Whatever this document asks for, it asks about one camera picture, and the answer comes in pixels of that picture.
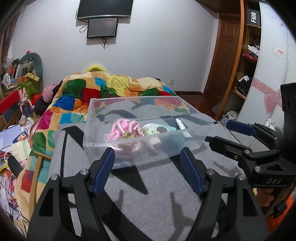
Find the hand holding right gripper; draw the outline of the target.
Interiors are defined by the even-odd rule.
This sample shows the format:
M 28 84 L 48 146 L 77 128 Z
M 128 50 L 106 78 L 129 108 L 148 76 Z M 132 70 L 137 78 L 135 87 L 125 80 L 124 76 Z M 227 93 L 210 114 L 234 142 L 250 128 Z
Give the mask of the hand holding right gripper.
M 256 189 L 256 200 L 261 207 L 268 207 L 274 200 L 273 189 Z

